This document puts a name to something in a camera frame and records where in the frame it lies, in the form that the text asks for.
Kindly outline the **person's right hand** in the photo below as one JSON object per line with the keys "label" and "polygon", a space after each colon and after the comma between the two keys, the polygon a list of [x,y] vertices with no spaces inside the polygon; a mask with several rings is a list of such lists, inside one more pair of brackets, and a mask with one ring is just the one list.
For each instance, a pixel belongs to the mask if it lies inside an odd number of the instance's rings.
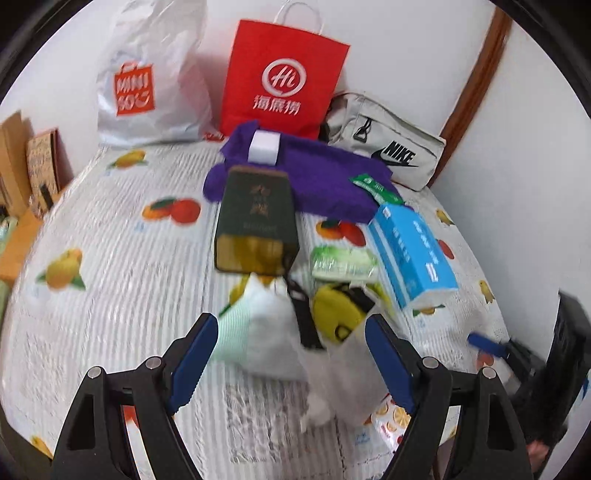
{"label": "person's right hand", "polygon": [[533,473],[539,472],[550,454],[550,447],[542,441],[535,440],[527,445],[528,457]]}

